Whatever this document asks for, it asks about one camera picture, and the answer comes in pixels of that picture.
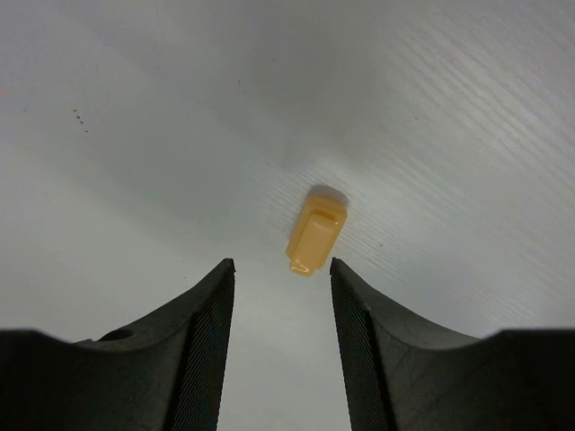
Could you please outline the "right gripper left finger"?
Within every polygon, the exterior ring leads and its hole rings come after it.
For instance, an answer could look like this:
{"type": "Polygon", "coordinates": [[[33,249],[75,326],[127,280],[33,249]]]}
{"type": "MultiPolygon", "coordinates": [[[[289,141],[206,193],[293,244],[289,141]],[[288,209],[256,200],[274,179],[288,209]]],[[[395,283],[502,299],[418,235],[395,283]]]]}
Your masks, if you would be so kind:
{"type": "Polygon", "coordinates": [[[1,333],[4,430],[214,430],[234,307],[234,263],[100,339],[1,333]]]}

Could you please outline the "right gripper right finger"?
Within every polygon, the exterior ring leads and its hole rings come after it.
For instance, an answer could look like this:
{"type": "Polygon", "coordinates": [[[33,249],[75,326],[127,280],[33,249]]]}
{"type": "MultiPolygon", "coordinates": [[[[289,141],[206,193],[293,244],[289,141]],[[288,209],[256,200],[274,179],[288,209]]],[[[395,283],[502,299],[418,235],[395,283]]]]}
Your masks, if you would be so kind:
{"type": "Polygon", "coordinates": [[[355,430],[571,430],[574,332],[502,330],[476,339],[330,268],[355,430]]]}

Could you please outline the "orange marker cap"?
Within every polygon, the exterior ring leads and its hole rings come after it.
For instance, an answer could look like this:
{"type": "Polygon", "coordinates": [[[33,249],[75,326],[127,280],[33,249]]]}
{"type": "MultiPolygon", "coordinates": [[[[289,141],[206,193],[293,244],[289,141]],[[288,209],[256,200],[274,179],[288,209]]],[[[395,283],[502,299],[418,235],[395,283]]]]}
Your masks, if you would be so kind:
{"type": "Polygon", "coordinates": [[[286,248],[293,273],[311,277],[325,265],[347,221],[348,205],[342,192],[327,185],[309,190],[286,248]]]}

